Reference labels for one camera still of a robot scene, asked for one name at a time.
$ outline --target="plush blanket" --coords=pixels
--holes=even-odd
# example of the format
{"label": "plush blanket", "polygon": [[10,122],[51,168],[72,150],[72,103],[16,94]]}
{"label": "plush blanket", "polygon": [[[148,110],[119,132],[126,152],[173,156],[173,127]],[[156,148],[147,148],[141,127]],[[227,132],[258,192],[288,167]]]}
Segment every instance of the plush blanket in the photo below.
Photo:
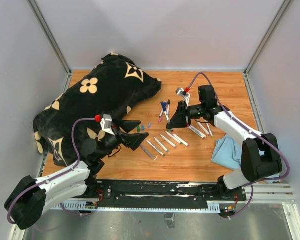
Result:
{"label": "plush blanket", "polygon": [[[129,58],[111,53],[80,82],[69,88],[39,113],[34,121],[38,151],[49,150],[54,164],[68,166],[77,160],[71,131],[78,119],[110,114],[122,119],[138,103],[152,98],[161,89],[161,80],[152,78]],[[87,138],[100,141],[105,133],[99,123],[78,123],[74,141],[80,150]]]}

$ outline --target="folded towel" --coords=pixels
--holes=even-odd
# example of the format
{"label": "folded towel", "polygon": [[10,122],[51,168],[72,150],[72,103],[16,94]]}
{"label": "folded towel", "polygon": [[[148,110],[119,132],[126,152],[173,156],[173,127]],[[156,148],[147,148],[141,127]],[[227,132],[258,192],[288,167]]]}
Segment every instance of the folded towel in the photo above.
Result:
{"label": "folded towel", "polygon": [[[227,169],[236,170],[241,165],[242,147],[235,142],[228,134],[222,139],[216,141],[216,146],[212,155],[212,162],[221,165]],[[279,174],[273,175],[270,178],[277,178]]]}

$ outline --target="robotic arm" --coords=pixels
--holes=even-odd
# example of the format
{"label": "robotic arm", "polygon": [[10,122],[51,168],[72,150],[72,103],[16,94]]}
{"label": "robotic arm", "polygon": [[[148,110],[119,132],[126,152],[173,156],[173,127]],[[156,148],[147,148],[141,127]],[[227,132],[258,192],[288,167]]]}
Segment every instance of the robotic arm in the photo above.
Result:
{"label": "robotic arm", "polygon": [[106,132],[102,141],[97,143],[91,138],[85,140],[80,151],[83,156],[81,160],[54,174],[36,179],[24,177],[4,204],[9,222],[16,223],[24,230],[34,225],[50,208],[65,200],[76,196],[93,196],[96,192],[93,176],[105,165],[101,159],[111,154],[120,144],[135,151],[149,136],[146,132],[128,134],[140,125],[140,121],[112,120],[106,114],[96,116],[95,120],[100,122]]}
{"label": "robotic arm", "polygon": [[226,194],[241,186],[260,181],[282,171],[280,156],[270,146],[264,144],[257,136],[267,140],[278,148],[276,137],[256,131],[236,118],[228,108],[218,105],[216,93],[211,85],[198,88],[200,104],[189,105],[190,94],[178,88],[176,93],[184,97],[180,101],[176,113],[167,124],[167,129],[186,128],[191,119],[204,118],[214,127],[222,129],[242,146],[241,168],[221,176],[218,179],[218,190]]}

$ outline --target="white panel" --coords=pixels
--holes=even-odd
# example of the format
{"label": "white panel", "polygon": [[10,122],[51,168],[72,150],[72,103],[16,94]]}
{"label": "white panel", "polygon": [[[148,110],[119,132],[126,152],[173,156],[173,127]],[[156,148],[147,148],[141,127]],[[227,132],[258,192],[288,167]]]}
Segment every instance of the white panel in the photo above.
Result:
{"label": "white panel", "polygon": [[5,201],[43,160],[33,119],[62,92],[66,77],[27,1],[0,1],[0,240],[12,227]]}
{"label": "white panel", "polygon": [[37,0],[73,69],[116,52],[153,70],[243,70],[283,0]]}
{"label": "white panel", "polygon": [[300,212],[300,0],[293,2],[249,76],[264,127],[290,161],[287,181]]}

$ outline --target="wooden tabletop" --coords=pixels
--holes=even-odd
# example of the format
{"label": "wooden tabletop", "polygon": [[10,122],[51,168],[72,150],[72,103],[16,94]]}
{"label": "wooden tabletop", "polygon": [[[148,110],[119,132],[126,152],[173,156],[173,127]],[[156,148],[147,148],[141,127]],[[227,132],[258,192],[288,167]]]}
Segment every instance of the wooden tabletop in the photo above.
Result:
{"label": "wooden tabletop", "polygon": [[[88,73],[89,71],[84,70],[75,71],[70,87],[82,80]],[[177,145],[177,148],[173,148],[160,137],[160,134],[167,137],[165,133],[167,120],[163,118],[161,123],[158,122],[162,109],[160,102],[171,100],[170,117],[172,117],[176,112],[178,102],[182,100],[176,94],[176,89],[179,87],[186,88],[196,72],[149,71],[147,73],[153,78],[162,80],[162,89],[155,97],[136,106],[125,119],[142,121],[145,131],[150,134],[147,139],[159,147],[154,140],[154,137],[157,137],[168,148],[169,153],[165,156],[159,155],[157,160],[152,160],[141,148],[132,151],[122,147],[121,151],[114,157],[103,159],[105,166],[97,177],[99,179],[121,180],[216,182],[218,177],[230,173],[231,170],[211,162],[216,140],[225,136],[225,132],[222,130],[211,126],[214,137],[208,136],[206,139],[202,139],[190,129],[175,129],[174,133],[189,143],[189,147]],[[240,120],[256,129],[242,73],[207,72],[206,74],[212,81],[222,104],[230,108]],[[190,105],[200,103],[197,89],[199,86],[207,84],[203,76],[198,77],[190,91]],[[200,128],[196,122],[193,122],[192,125]],[[148,143],[144,142],[142,145],[152,155],[158,155]],[[50,154],[43,175],[49,175],[60,169],[62,167],[54,165]]]}

